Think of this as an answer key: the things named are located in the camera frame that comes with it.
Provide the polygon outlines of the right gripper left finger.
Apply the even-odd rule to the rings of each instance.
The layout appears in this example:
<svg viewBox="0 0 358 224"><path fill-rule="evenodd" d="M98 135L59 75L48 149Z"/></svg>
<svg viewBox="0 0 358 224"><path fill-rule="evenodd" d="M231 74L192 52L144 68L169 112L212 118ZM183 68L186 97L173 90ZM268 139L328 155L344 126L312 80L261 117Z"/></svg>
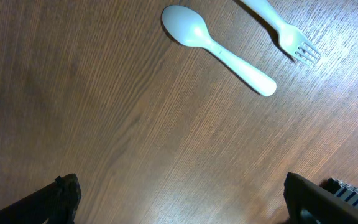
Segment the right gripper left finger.
<svg viewBox="0 0 358 224"><path fill-rule="evenodd" d="M51 184L0 210L0 223L72 224L80 200L76 174L58 176Z"/></svg>

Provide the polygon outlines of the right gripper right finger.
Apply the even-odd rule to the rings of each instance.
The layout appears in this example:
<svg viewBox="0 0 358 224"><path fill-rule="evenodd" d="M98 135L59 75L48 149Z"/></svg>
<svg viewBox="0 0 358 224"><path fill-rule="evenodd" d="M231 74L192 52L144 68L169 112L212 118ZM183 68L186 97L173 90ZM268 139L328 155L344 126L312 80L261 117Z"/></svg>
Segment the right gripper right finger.
<svg viewBox="0 0 358 224"><path fill-rule="evenodd" d="M358 208L337 198L299 174L289 172L284 182L284 199L289 223L358 223Z"/></svg>

